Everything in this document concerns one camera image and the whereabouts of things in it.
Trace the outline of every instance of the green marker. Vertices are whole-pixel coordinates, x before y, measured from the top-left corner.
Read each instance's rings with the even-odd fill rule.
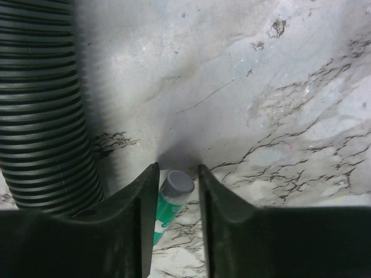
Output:
[[[153,245],[157,244],[194,189],[189,175],[178,170],[169,172],[158,194]]]

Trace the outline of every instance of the black corrugated tube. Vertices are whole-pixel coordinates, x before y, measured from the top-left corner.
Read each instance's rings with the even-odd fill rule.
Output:
[[[66,0],[0,0],[0,168],[21,209],[71,215],[103,198]]]

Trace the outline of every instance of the gray cap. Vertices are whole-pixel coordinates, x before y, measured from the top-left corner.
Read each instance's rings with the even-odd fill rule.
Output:
[[[166,176],[160,192],[167,199],[186,200],[195,189],[192,178],[186,173],[172,170]]]

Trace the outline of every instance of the marble surface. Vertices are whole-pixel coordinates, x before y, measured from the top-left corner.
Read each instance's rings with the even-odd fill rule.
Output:
[[[76,1],[108,195],[158,161],[257,206],[371,204],[370,0]],[[14,207],[0,184],[0,207]],[[197,191],[151,277],[205,277]]]

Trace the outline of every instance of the white marble countertop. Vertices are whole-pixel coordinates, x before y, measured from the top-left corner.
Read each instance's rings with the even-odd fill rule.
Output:
[[[77,1],[106,193],[154,161],[204,163],[257,206],[370,205],[371,1],[356,2]],[[197,192],[152,269],[205,277]]]

